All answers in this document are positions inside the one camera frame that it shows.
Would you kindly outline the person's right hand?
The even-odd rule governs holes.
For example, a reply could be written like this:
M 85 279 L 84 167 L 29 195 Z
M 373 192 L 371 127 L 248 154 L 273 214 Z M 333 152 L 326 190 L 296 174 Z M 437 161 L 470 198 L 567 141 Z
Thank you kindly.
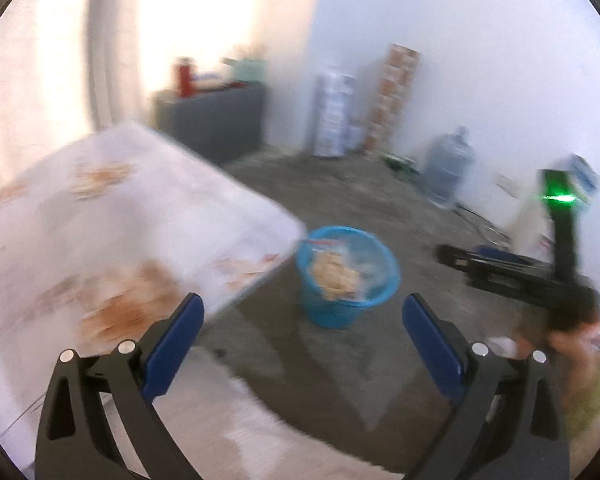
M 565 400 L 577 391 L 578 383 L 591 377 L 594 361 L 600 359 L 600 318 L 569 328 L 520 323 L 514 329 L 513 341 L 518 359 L 525 359 L 541 347 L 547 347 L 557 354 L 559 396 L 564 405 Z

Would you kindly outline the green sleeve right forearm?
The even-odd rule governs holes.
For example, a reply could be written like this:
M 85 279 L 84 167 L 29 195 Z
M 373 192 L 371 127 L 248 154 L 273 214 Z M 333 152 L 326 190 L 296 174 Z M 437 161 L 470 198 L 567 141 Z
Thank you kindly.
M 565 430 L 570 440 L 582 436 L 600 417 L 600 359 L 594 363 L 591 377 L 582 379 L 577 391 L 564 402 Z

